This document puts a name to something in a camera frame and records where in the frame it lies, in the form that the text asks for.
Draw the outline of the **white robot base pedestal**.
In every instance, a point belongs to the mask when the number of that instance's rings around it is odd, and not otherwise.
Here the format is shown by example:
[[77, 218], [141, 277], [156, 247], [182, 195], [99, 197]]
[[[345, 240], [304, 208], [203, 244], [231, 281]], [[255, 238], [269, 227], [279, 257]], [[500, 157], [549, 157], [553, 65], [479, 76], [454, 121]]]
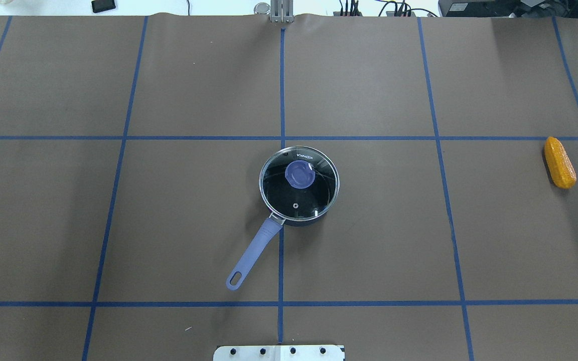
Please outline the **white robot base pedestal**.
[[345, 360], [343, 345], [225, 345], [213, 360]]

